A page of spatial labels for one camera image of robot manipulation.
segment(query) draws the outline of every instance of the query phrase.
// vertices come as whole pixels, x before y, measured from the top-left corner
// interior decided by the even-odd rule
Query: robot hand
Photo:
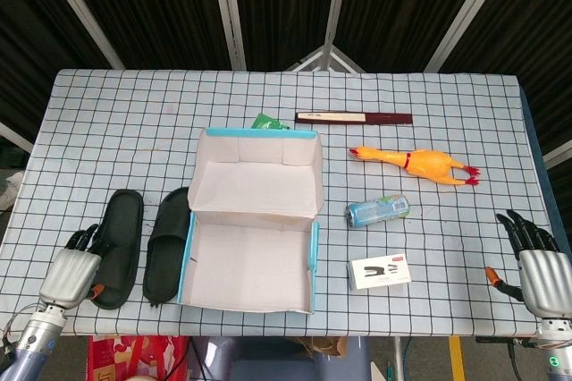
[[[507,230],[518,260],[522,292],[518,295],[519,289],[510,286],[509,292],[503,291],[504,284],[498,277],[492,277],[494,271],[487,268],[492,285],[524,301],[528,310],[539,318],[572,318],[572,266],[568,256],[559,252],[548,232],[515,211],[508,210],[507,214],[510,218],[502,214],[497,214],[497,218]]]
[[[93,224],[87,231],[77,231],[60,250],[40,288],[42,303],[31,315],[17,343],[8,340],[13,319],[7,325],[0,381],[38,379],[65,326],[65,311],[78,307],[91,293],[97,292],[91,288],[92,282],[107,247],[94,239],[86,251],[96,228],[97,224]]]
[[[486,274],[500,292],[523,301],[542,321],[528,346],[548,352],[550,380],[572,381],[572,265],[554,238],[512,210],[497,218],[509,234],[522,289],[505,284],[490,267]]]

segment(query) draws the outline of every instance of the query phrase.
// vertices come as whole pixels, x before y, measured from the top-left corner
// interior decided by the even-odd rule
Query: white box
[[[348,262],[348,274],[351,290],[411,282],[403,253],[352,260]]]
[[[313,312],[323,203],[317,132],[206,129],[189,188],[177,301]]]

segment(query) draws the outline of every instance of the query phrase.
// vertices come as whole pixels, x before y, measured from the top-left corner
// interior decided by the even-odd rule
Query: table
[[[264,112],[294,127],[295,110],[412,113],[414,125],[295,125],[320,132],[325,203],[315,314],[248,314],[174,303],[151,308],[141,283],[159,203],[189,185],[207,126],[250,127]],[[359,145],[433,148],[480,167],[476,187],[437,185],[395,165],[348,156]],[[63,70],[0,249],[0,323],[38,299],[72,232],[99,222],[116,189],[139,191],[145,214],[137,281],[115,311],[84,301],[68,334],[531,334],[523,304],[487,285],[484,267],[518,284],[495,212],[514,208],[550,229],[512,76]],[[403,193],[404,220],[346,227],[352,201]],[[346,263],[406,252],[413,282],[349,292]],[[20,317],[13,330],[22,328]]]

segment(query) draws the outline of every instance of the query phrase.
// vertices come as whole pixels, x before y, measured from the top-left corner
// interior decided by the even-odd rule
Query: black slide sandal
[[[151,305],[165,303],[179,289],[182,256],[189,231],[188,187],[173,190],[161,202],[147,245],[143,295]]]
[[[129,298],[137,276],[142,225],[141,195],[134,190],[116,190],[94,236],[94,242],[110,247],[93,281],[105,287],[93,300],[99,308],[118,309]]]

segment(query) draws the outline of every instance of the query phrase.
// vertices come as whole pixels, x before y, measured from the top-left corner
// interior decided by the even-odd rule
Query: canned drink
[[[409,204],[403,195],[349,204],[346,208],[349,227],[363,227],[371,223],[405,217],[407,214],[409,214]]]

